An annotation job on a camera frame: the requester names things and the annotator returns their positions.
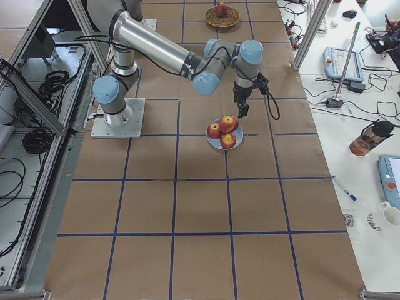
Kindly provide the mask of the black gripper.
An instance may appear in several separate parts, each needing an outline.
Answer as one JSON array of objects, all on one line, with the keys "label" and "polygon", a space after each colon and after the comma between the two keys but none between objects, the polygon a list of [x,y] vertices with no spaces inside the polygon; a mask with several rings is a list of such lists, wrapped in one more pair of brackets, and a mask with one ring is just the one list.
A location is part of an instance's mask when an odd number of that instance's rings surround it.
[{"label": "black gripper", "polygon": [[243,118],[248,115],[249,105],[247,104],[247,99],[252,93],[252,87],[242,87],[238,84],[234,84],[233,87],[234,102],[238,106],[238,118]]}]

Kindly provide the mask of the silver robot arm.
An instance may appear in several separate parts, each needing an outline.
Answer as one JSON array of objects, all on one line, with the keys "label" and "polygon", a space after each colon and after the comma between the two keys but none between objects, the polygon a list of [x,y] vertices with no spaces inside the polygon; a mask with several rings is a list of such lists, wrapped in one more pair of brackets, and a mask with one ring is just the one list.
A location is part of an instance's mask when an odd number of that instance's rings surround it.
[{"label": "silver robot arm", "polygon": [[211,95],[225,70],[235,69],[233,93],[239,118],[248,114],[247,99],[253,89],[263,95],[268,92],[268,80],[259,71],[264,52],[259,41],[233,44],[210,39],[200,56],[146,27],[140,1],[88,1],[87,11],[94,25],[117,46],[138,51],[176,71],[191,80],[201,95]]}]

